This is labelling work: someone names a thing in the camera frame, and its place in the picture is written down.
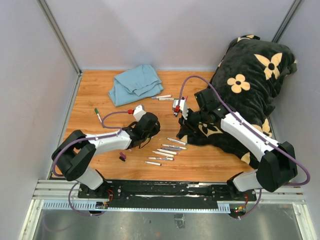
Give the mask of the grey marker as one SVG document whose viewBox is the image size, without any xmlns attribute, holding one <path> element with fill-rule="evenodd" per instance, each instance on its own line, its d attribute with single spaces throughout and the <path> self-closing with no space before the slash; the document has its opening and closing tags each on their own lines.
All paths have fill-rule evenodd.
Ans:
<svg viewBox="0 0 320 240">
<path fill-rule="evenodd" d="M 174 147 L 161 147 L 160 149 L 166 150 L 166 151 L 181 151 L 181 150 L 183 150 L 183 149 L 174 148 Z"/>
</svg>

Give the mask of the pink cap marker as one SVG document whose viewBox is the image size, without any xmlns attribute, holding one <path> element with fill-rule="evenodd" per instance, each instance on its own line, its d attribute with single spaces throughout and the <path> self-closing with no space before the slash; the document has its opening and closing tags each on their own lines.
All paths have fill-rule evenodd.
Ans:
<svg viewBox="0 0 320 240">
<path fill-rule="evenodd" d="M 157 150 L 158 150 L 159 152 L 166 153 L 166 154 L 170 154 L 170 155 L 177 155 L 177 154 L 178 154 L 178 153 L 175 152 L 175 151 L 165 150 L 165 149 L 161 149 L 161 148 L 158 148 Z"/>
</svg>

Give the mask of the peach cap marker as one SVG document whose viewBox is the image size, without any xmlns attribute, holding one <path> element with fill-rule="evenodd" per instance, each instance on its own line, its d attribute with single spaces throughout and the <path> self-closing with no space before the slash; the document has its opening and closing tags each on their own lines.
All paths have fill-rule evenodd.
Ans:
<svg viewBox="0 0 320 240">
<path fill-rule="evenodd" d="M 160 152 L 160 151 L 152 151 L 152 152 L 155 153 L 155 154 L 161 155 L 161 156 L 168 157 L 168 158 L 174 158 L 173 154 L 164 153 L 164 152 Z"/>
</svg>

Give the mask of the black marker without cap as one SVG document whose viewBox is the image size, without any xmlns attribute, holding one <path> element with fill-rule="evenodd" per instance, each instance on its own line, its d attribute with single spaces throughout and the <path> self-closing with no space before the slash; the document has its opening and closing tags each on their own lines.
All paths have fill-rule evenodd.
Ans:
<svg viewBox="0 0 320 240">
<path fill-rule="evenodd" d="M 159 162 L 153 162 L 153 161 L 145 161 L 146 164 L 149 164 L 149 165 L 155 165 L 155 166 L 161 166 L 162 164 L 159 163 Z"/>
</svg>

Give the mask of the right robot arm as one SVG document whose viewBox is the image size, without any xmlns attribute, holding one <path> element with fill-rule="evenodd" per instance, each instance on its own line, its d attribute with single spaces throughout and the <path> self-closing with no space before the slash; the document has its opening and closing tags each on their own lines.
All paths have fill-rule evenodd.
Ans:
<svg viewBox="0 0 320 240">
<path fill-rule="evenodd" d="M 227 181 L 227 196 L 238 200 L 250 189 L 274 192 L 296 177 L 298 168 L 294 147 L 287 141 L 279 143 L 260 132 L 225 102 L 214 103 L 216 97 L 212 92 L 206 88 L 194 95 L 200 108 L 196 112 L 191 111 L 186 100 L 181 98 L 173 102 L 172 109 L 175 116 L 181 113 L 179 122 L 182 126 L 214 124 L 222 133 L 239 141 L 258 160 L 257 169 L 241 172 Z"/>
</svg>

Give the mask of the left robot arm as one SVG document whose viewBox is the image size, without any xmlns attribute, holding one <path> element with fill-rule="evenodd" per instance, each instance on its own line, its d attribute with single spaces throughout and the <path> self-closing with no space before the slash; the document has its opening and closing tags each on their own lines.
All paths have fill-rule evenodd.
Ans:
<svg viewBox="0 0 320 240">
<path fill-rule="evenodd" d="M 90 135 L 75 130 L 53 152 L 52 173 L 69 182 L 86 185 L 91 194 L 101 198 L 107 193 L 107 185 L 103 176 L 89 167 L 92 158 L 115 150 L 141 148 L 142 143 L 159 133 L 160 127 L 155 114 L 143 111 L 141 117 L 136 116 L 127 127 L 105 126 L 116 129 L 114 132 Z"/>
</svg>

